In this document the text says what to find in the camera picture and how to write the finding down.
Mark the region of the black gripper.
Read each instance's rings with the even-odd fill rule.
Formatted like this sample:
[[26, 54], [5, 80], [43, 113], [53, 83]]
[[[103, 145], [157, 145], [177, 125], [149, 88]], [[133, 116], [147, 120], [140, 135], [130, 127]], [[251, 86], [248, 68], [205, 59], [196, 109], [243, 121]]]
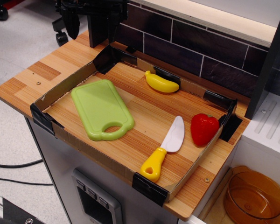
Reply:
[[65, 28], [72, 39], [79, 34], [78, 15], [128, 16], [127, 0], [57, 0], [56, 11], [61, 13]]

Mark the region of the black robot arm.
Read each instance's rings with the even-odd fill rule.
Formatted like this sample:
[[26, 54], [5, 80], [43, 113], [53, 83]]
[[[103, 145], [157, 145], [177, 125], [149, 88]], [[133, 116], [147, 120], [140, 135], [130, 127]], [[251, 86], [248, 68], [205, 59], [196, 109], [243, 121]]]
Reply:
[[80, 31], [79, 15], [87, 16], [90, 46], [105, 40], [114, 42], [117, 26], [128, 19], [127, 0], [57, 0], [60, 13], [70, 38], [76, 39]]

